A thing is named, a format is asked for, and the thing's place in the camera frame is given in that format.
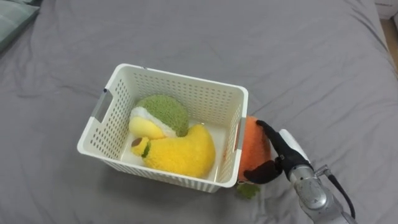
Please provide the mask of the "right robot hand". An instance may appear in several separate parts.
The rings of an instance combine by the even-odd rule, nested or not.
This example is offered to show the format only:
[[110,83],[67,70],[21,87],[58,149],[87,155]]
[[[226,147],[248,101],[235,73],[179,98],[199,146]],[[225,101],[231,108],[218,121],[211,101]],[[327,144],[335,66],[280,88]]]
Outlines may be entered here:
[[267,123],[256,120],[252,129],[253,134],[248,137],[249,142],[244,144],[239,173],[243,179],[254,184],[266,184],[273,181],[281,173],[289,174],[295,167],[311,167],[309,161],[298,151],[290,147]]

